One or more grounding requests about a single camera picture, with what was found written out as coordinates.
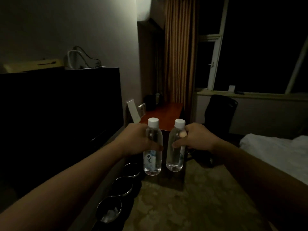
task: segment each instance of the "white bottle cap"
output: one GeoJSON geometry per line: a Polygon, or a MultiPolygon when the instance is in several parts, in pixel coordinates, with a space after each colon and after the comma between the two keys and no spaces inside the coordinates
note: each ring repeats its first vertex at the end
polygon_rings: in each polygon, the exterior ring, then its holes
{"type": "Polygon", "coordinates": [[[149,118],[148,119],[148,126],[150,128],[159,128],[159,119],[158,118],[149,118]]]}
{"type": "Polygon", "coordinates": [[[183,119],[176,119],[174,126],[178,129],[184,129],[186,122],[183,119]]]}

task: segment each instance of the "person's left hand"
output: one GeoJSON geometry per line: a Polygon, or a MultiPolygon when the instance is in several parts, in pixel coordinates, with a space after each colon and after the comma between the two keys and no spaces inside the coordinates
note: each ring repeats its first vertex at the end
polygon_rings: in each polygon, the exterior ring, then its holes
{"type": "Polygon", "coordinates": [[[147,127],[146,124],[130,123],[112,143],[121,147],[124,156],[135,155],[147,150],[162,151],[163,146],[146,137],[147,127]]]}

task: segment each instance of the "white bedding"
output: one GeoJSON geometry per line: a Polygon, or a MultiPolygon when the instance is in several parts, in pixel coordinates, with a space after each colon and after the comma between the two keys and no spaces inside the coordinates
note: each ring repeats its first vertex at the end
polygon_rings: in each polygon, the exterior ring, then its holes
{"type": "Polygon", "coordinates": [[[287,140],[249,134],[240,148],[308,185],[308,136],[287,140]]]}

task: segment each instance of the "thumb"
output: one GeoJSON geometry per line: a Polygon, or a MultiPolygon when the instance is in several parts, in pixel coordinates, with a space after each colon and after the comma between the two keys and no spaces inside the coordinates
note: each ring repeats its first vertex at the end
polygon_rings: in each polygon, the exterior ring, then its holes
{"type": "Polygon", "coordinates": [[[187,145],[187,136],[185,136],[182,139],[176,140],[173,144],[172,147],[173,148],[177,148],[177,147],[181,147],[181,146],[185,146],[187,145]]]}
{"type": "Polygon", "coordinates": [[[164,147],[154,141],[149,140],[148,149],[153,151],[162,151],[164,147]]]}

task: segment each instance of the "red wooden desk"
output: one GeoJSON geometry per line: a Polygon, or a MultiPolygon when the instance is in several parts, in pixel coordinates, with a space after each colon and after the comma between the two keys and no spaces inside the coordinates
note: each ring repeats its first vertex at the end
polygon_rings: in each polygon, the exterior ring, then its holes
{"type": "Polygon", "coordinates": [[[175,119],[180,117],[182,108],[183,104],[180,103],[165,103],[153,111],[147,111],[139,123],[148,124],[149,118],[158,118],[160,129],[171,131],[174,128],[175,119]]]}

